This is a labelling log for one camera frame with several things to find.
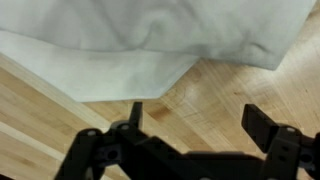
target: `black mechanical part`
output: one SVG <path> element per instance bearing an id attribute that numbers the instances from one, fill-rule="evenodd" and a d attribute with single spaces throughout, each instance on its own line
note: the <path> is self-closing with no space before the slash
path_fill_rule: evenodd
<path id="1" fill-rule="evenodd" d="M 265 161 L 234 152 L 181 154 L 139 130 L 141 117 L 142 103 L 134 103 L 129 120 L 113 123 L 107 133 L 78 133 L 55 179 L 97 180 L 115 164 L 133 180 L 291 180 L 298 167 L 320 179 L 320 135 L 313 139 L 278 125 L 255 105 L 245 106 L 242 126 L 267 154 Z"/>

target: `wooden surface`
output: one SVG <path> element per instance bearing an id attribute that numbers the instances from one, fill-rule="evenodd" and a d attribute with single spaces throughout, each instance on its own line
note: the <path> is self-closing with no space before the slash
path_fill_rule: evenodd
<path id="1" fill-rule="evenodd" d="M 310 16 L 276 71 L 202 60 L 163 97 L 145 100 L 143 131 L 181 152 L 244 151 L 263 157 L 242 130 L 244 104 L 314 136 L 320 131 L 320 14 Z M 133 101 L 77 103 L 0 56 L 0 173 L 52 179 L 76 132 L 127 119 Z M 104 179 L 127 179 L 117 167 Z M 307 179 L 301 173 L 300 179 Z"/>

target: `white towel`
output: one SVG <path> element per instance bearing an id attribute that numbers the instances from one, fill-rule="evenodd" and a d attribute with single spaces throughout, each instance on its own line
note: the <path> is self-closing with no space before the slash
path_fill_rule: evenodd
<path id="1" fill-rule="evenodd" d="M 198 59 L 275 69 L 315 0 L 0 0 L 0 52 L 77 101 L 157 98 Z"/>

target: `wood grain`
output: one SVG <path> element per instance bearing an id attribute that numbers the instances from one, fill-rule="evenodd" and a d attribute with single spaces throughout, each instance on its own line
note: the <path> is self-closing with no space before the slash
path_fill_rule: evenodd
<path id="1" fill-rule="evenodd" d="M 143 100 L 143 127 L 181 152 L 244 151 L 263 158 L 240 126 L 254 103 L 279 123 L 320 131 L 320 13 L 314 12 L 280 67 L 268 71 L 202 60 L 166 94 Z M 75 134 L 127 119 L 133 101 L 77 103 L 0 57 L 0 173 L 52 179 Z M 308 179 L 304 173 L 300 179 Z M 105 179 L 127 179 L 117 167 Z"/>

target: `screw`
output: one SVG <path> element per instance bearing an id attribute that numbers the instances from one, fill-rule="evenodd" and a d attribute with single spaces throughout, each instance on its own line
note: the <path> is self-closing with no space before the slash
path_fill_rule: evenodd
<path id="1" fill-rule="evenodd" d="M 130 128 L 130 126 L 128 124 L 121 126 L 122 130 L 128 130 L 129 128 Z"/>
<path id="2" fill-rule="evenodd" d="M 89 131 L 87 134 L 88 136 L 95 136 L 96 132 L 92 130 L 92 131 Z"/>
<path id="3" fill-rule="evenodd" d="M 287 131 L 289 131 L 289 132 L 295 132 L 296 130 L 293 129 L 293 128 L 291 128 L 291 127 L 287 127 Z"/>

